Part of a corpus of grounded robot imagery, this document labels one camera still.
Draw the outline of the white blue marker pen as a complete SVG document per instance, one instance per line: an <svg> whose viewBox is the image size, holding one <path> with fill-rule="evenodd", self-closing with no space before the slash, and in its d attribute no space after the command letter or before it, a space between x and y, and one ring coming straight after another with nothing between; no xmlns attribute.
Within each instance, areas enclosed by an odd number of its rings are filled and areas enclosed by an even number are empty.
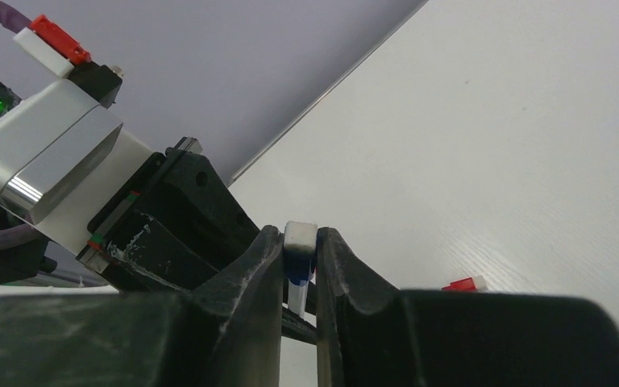
<svg viewBox="0 0 619 387"><path fill-rule="evenodd" d="M299 318L304 318L308 292L308 281L301 281L299 285L296 285L291 280L288 280L287 306Z"/></svg>

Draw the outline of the red pen cap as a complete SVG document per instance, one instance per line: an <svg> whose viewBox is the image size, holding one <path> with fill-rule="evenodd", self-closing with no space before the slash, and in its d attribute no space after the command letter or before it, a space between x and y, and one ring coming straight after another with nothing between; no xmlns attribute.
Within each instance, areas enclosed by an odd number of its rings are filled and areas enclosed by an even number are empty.
<svg viewBox="0 0 619 387"><path fill-rule="evenodd" d="M452 281L448 285L442 287L443 291L464 293L483 292L487 289L487 283L482 276L465 277L457 281Z"/></svg>

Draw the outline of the blue pen cap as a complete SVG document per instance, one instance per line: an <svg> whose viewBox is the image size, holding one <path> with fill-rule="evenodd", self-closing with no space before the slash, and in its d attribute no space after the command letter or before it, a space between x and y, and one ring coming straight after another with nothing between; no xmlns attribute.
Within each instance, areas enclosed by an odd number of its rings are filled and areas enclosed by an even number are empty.
<svg viewBox="0 0 619 387"><path fill-rule="evenodd" d="M286 277L295 286L306 285L316 268L318 227L290 221L285 226L283 257Z"/></svg>

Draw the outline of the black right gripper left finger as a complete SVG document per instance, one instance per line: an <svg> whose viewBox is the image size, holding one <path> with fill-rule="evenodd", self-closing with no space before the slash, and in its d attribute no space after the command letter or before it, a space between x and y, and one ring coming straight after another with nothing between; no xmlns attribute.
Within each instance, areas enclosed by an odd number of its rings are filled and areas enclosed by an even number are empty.
<svg viewBox="0 0 619 387"><path fill-rule="evenodd" d="M189 293L0 297L0 386L276 386L283 237Z"/></svg>

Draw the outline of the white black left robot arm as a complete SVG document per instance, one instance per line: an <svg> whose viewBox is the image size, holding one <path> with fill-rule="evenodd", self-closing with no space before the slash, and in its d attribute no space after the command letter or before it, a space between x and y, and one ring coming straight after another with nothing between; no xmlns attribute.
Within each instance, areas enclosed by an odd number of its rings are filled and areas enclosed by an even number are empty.
<svg viewBox="0 0 619 387"><path fill-rule="evenodd" d="M70 251L121 291L190 291L259 228L189 137L154 152L110 110L122 78L95 63L21 99L0 82L0 207L32 239Z"/></svg>

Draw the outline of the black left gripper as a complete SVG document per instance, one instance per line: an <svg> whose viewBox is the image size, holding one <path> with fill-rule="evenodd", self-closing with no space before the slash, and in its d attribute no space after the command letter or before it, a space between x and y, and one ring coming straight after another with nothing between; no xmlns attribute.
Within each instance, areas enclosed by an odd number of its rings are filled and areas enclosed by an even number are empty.
<svg viewBox="0 0 619 387"><path fill-rule="evenodd" d="M119 291L191 291L241 256L260 230L201 152L193 137L153 152L89 221L77 260Z"/></svg>

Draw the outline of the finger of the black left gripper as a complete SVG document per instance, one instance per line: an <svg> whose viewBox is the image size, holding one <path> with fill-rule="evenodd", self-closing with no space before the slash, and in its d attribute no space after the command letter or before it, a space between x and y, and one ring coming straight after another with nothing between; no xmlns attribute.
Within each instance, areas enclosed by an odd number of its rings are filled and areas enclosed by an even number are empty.
<svg viewBox="0 0 619 387"><path fill-rule="evenodd" d="M310 282L305 303L305 317L308 315L316 316L317 299L317 287L313 282ZM315 345L317 342L316 327L293 313L287 306L282 307L281 334L285 338L311 345Z"/></svg>

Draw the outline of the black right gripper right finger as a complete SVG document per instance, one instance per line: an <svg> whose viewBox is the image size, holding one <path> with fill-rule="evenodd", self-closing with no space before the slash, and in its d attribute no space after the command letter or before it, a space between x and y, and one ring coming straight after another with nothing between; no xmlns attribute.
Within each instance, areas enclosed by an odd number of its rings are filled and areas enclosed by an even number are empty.
<svg viewBox="0 0 619 387"><path fill-rule="evenodd" d="M582 298L398 289L318 231L321 386L619 386L619 330Z"/></svg>

